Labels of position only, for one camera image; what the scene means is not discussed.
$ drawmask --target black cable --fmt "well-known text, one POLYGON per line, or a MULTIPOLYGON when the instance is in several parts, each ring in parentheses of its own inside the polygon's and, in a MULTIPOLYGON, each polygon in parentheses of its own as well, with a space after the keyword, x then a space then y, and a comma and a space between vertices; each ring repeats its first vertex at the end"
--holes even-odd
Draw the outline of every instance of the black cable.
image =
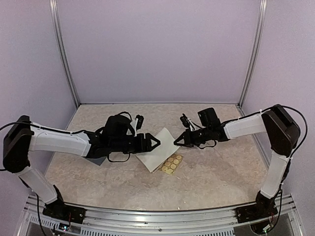
POLYGON ((132 117, 131 117, 131 115, 130 115, 129 112, 120 112, 120 113, 118 113, 117 115, 122 115, 122 114, 127 114, 127 115, 129 115, 130 121, 132 121, 132 117))
POLYGON ((11 123, 5 124, 4 126, 2 126, 2 127, 0 128, 0 131, 2 131, 3 129, 7 128, 8 126, 15 125, 15 124, 25 124, 25 125, 29 125, 29 126, 32 126, 32 127, 35 127, 35 128, 39 128, 39 129, 43 129, 43 130, 49 130, 49 131, 54 131, 54 132, 62 133, 62 134, 78 134, 78 133, 81 133, 81 132, 86 131, 85 129, 82 129, 82 130, 79 130, 79 131, 74 131, 74 132, 71 132, 71 131, 63 131, 63 130, 48 128, 48 127, 41 127, 41 126, 36 125, 36 124, 33 124, 33 123, 19 122, 19 121, 11 122, 11 123))
POLYGON ((215 142, 215 144, 214 145, 212 145, 212 146, 204 146, 204 147, 200 147, 200 145, 199 146, 197 146, 199 149, 205 149, 205 148, 214 148, 216 145, 217 145, 217 141, 216 140, 213 140, 214 142, 215 142))
POLYGON ((306 136, 307 136, 307 134, 308 134, 308 131, 309 131, 309 127, 308 127, 308 125, 307 125, 307 121, 306 121, 304 115, 303 115, 300 111, 298 111, 298 110, 295 109, 295 108, 288 107, 288 106, 283 106, 283 105, 281 105, 281 107, 290 109, 290 110, 292 110, 292 111, 295 111, 296 113, 298 113, 298 114, 302 117, 302 119, 303 119, 303 121, 304 121, 304 123, 305 123, 305 133, 304 133, 303 139, 301 140, 301 142, 299 143, 299 145, 296 146, 296 148, 295 148, 295 149, 293 150, 293 152, 291 153, 290 157, 292 157, 293 154, 294 154, 294 153, 300 148, 300 146, 304 143, 304 141, 305 141, 305 139, 306 139, 306 136))
POLYGON ((251 117, 251 116, 254 116, 254 115, 263 113, 263 112, 265 112, 265 111, 268 111, 268 110, 270 110, 271 108, 273 108, 273 107, 275 107, 275 106, 268 107, 268 108, 266 108, 266 109, 264 109, 264 110, 262 110, 262 111, 254 112, 254 113, 251 113, 251 114, 246 115, 246 116, 243 116, 243 117, 239 117, 239 118, 235 118, 235 119, 229 119, 229 120, 224 121, 223 123, 229 123, 229 122, 231 122, 231 121, 236 121, 236 120, 240 120, 240 119, 245 119, 245 118, 248 118, 248 117, 251 117))
POLYGON ((278 221, 279 221, 280 215, 281 215, 282 195, 283 195, 283 190, 281 189, 281 187, 280 187, 279 191, 281 191, 281 195, 280 195, 280 208, 279 208, 278 217, 277 217, 277 220, 276 220, 275 224, 272 226, 271 230, 268 231, 268 233, 269 233, 270 231, 272 231, 272 230, 275 228, 275 226, 277 225, 277 223, 278 223, 278 221))
POLYGON ((36 196, 37 196, 37 216, 38 216, 39 226, 40 226, 40 229, 41 229, 41 231, 43 232, 43 234, 44 234, 45 236, 47 236, 46 233, 45 233, 45 231, 44 231, 44 229, 43 229, 43 226, 41 225, 41 221, 40 221, 40 214, 39 214, 39 196, 38 196, 37 194, 36 194, 36 196))
POLYGON ((103 126, 103 127, 99 128, 99 129, 97 129, 97 130, 95 131, 95 133, 96 133, 96 134, 100 134, 101 132, 103 132, 104 128, 105 128, 105 127, 103 126))
POLYGON ((192 122, 195 126, 197 126, 199 129, 202 129, 199 125, 197 125, 196 123, 192 122))
POLYGON ((126 160, 124 160, 124 161, 112 161, 111 159, 109 159, 109 156, 108 156, 108 161, 109 162, 111 162, 111 163, 116 163, 116 162, 120 162, 120 163, 123 163, 123 162, 126 162, 126 161, 128 161, 129 160, 129 158, 130 158, 130 153, 129 153, 129 155, 128 155, 128 158, 126 159, 126 160))

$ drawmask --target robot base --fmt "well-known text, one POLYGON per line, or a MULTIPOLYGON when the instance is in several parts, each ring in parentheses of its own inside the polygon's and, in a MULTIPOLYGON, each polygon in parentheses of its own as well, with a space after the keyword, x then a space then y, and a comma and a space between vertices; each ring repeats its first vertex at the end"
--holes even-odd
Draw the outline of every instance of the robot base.
POLYGON ((245 223, 249 221, 259 220, 263 218, 270 217, 272 214, 278 214, 278 210, 276 204, 270 205, 269 209, 264 211, 263 213, 258 214, 257 205, 249 205, 249 206, 242 206, 235 209, 237 222, 245 223))
POLYGON ((82 224, 86 210, 82 207, 66 205, 59 189, 55 185, 54 188, 57 193, 57 199, 54 202, 45 205, 43 215, 64 220, 69 223, 82 224))
POLYGON ((85 212, 86 212, 84 208, 77 207, 77 206, 69 206, 66 204, 64 204, 63 207, 64 207, 63 211, 66 211, 66 214, 55 213, 54 211, 51 211, 49 207, 46 207, 43 210, 43 215, 47 215, 49 217, 59 219, 59 220, 64 220, 67 222, 73 222, 77 224, 83 223, 85 212))

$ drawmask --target metal base plate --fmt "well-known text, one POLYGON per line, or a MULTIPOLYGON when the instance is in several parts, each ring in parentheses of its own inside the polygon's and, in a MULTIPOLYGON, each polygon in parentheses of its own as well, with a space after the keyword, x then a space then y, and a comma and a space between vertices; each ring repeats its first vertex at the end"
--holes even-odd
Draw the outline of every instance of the metal base plate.
MULTIPOLYGON (((279 208, 280 197, 275 199, 279 208)), ((85 218, 82 224, 71 223, 67 235, 74 236, 233 236, 245 235, 234 233, 234 229, 245 227, 250 230, 249 223, 237 222, 235 210, 237 207, 247 207, 253 203, 246 203, 240 206, 226 206, 214 209, 187 210, 187 211, 138 211, 138 210, 118 210, 93 206, 81 206, 67 204, 68 206, 84 207, 86 209, 85 218)), ((43 211, 45 204, 39 202, 39 212, 43 211)), ((286 220, 292 227, 288 228, 294 232, 295 236, 302 236, 303 229, 297 214, 293 199, 290 195, 283 196, 282 216, 277 226, 281 228, 283 216, 289 214, 286 220)), ((41 214, 42 226, 49 230, 58 228, 63 220, 54 219, 41 214)), ((263 221, 261 219, 252 221, 250 224, 263 221)), ((32 224, 39 224, 37 218, 37 198, 30 195, 17 223, 15 236, 39 235, 28 234, 32 224)))
MULTIPOLYGON (((68 221, 77 223, 77 224, 82 224, 85 217, 86 210, 82 207, 77 207, 77 206, 66 205, 66 207, 67 207, 67 212, 69 212, 68 221)), ((43 215, 47 215, 49 217, 59 219, 59 220, 65 220, 64 218, 53 214, 51 211, 47 210, 46 208, 44 208, 43 210, 43 215)))
POLYGON ((235 211, 237 222, 239 224, 270 217, 271 213, 273 213, 274 215, 278 214, 276 205, 274 205, 274 207, 271 207, 269 212, 266 212, 259 217, 257 217, 257 215, 255 214, 255 212, 257 212, 256 204, 238 207, 235 209, 235 211))

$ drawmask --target metal frame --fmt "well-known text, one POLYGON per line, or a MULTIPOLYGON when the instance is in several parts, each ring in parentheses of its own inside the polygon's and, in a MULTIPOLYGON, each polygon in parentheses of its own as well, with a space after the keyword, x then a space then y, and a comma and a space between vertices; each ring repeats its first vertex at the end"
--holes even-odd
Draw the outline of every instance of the metal frame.
POLYGON ((51 11, 52 19, 53 19, 53 24, 54 24, 55 35, 57 39, 57 45, 58 45, 60 57, 63 63, 63 69, 65 72, 65 76, 67 79, 67 83, 71 92, 74 105, 78 109, 81 103, 80 103, 79 96, 78 96, 77 90, 75 88, 75 85, 71 76, 67 56, 64 49, 63 35, 61 32, 61 26, 60 26, 59 15, 58 15, 57 0, 49 0, 49 4, 50 4, 50 11, 51 11))
POLYGON ((93 103, 83 102, 81 105, 115 105, 115 104, 216 104, 216 105, 236 105, 235 102, 116 102, 116 103, 93 103))
POLYGON ((250 87, 250 83, 252 80, 252 74, 253 74, 256 60, 257 60, 257 56, 258 56, 259 45, 260 45, 260 41, 261 41, 261 37, 262 37, 262 30, 263 30, 263 26, 264 26, 264 22, 265 22, 266 7, 267 7, 267 0, 260 0, 259 17, 258 17, 256 33, 255 33, 255 38, 254 38, 254 45, 252 48, 252 55, 251 55, 251 59, 250 59, 250 64, 249 64, 247 72, 246 72, 246 79, 244 82, 240 101, 238 103, 241 108, 244 104, 246 95, 248 93, 248 89, 250 87))
MULTIPOLYGON (((71 233, 71 235, 201 236, 212 234, 215 236, 224 235, 222 232, 226 232, 226 235, 232 236, 234 235, 234 227, 249 224, 249 222, 238 224, 235 208, 249 204, 252 203, 187 211, 132 211, 70 204, 84 207, 87 210, 82 225, 71 224, 72 229, 77 232, 71 233)), ((279 204, 280 198, 277 197, 276 205, 278 208, 279 204)), ((44 203, 40 201, 40 212, 42 212, 43 206, 44 203)), ((294 235, 303 236, 303 229, 291 195, 283 196, 281 213, 289 214, 294 235)), ((44 215, 41 215, 41 220, 44 227, 51 229, 54 225, 66 223, 44 215)), ((19 220, 19 227, 14 235, 26 236, 30 222, 38 224, 36 196, 29 196, 19 220)))

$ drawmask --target enclosure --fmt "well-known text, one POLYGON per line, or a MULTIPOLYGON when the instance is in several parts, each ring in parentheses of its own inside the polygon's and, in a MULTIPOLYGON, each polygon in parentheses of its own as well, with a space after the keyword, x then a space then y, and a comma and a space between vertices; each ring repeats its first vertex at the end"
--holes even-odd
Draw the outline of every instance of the enclosure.
MULTIPOLYGON (((167 128, 177 138, 182 113, 200 123, 198 112, 209 107, 225 121, 291 106, 305 116, 308 137, 268 235, 313 235, 315 2, 4 0, 1 7, 0 126, 28 115, 53 128, 95 131, 128 111, 144 117, 139 132, 167 128)), ((303 135, 303 120, 289 114, 303 135)), ((66 202, 88 210, 67 235, 254 235, 233 210, 255 201, 265 180, 267 135, 175 153, 182 161, 173 175, 150 173, 134 154, 100 166, 43 151, 30 160, 66 202)), ((17 176, 0 176, 1 235, 41 235, 36 198, 17 176)), ((51 234, 59 222, 42 219, 51 234)))

